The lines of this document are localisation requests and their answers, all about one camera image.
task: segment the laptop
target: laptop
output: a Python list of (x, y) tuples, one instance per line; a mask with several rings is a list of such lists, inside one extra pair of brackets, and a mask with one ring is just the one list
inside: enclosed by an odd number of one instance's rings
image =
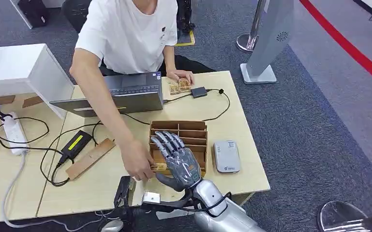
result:
[[(120, 113), (138, 113), (163, 109), (160, 72), (105, 76), (104, 80)], [(52, 105), (82, 117), (95, 117), (88, 100), (51, 101)]]

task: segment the computer mouse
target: computer mouse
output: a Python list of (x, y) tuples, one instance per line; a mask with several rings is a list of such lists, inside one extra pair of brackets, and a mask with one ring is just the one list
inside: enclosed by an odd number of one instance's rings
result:
[(123, 230), (123, 222), (120, 219), (116, 219), (108, 222), (103, 226), (101, 232), (120, 232)]

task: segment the cardboard sorting box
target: cardboard sorting box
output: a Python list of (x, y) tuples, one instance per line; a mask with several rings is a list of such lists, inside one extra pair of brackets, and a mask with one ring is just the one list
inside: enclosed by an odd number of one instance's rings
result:
[[(153, 121), (150, 124), (149, 145), (150, 154), (156, 163), (164, 163), (164, 157), (151, 136), (156, 136), (155, 131), (168, 131), (177, 134), (183, 140), (197, 159), (201, 175), (206, 174), (207, 165), (207, 125), (203, 121)], [(164, 175), (171, 175), (168, 169), (158, 171)]]

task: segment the man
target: man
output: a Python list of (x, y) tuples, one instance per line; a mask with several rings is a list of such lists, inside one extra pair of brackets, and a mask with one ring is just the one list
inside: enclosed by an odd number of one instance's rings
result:
[(124, 167), (137, 180), (153, 177), (153, 158), (125, 125), (104, 82), (102, 59), (114, 73), (160, 70), (173, 80), (213, 72), (174, 55), (177, 43), (176, 0), (93, 0), (76, 43), (71, 75), (120, 146)]

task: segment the silver robotic arm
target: silver robotic arm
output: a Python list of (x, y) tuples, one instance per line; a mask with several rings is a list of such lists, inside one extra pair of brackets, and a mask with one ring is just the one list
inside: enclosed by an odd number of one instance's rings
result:
[(201, 178), (200, 166), (192, 151), (176, 134), (167, 131), (156, 132), (156, 137), (152, 137), (152, 141), (160, 149), (173, 175), (173, 178), (169, 178), (156, 174), (158, 180), (176, 191), (185, 189), (186, 192), (192, 192), (191, 200), (200, 203), (197, 209), (208, 209), (194, 213), (197, 225), (203, 230), (265, 232), (258, 227), (257, 222), (247, 216), (244, 209), (229, 198), (224, 198), (213, 182)]

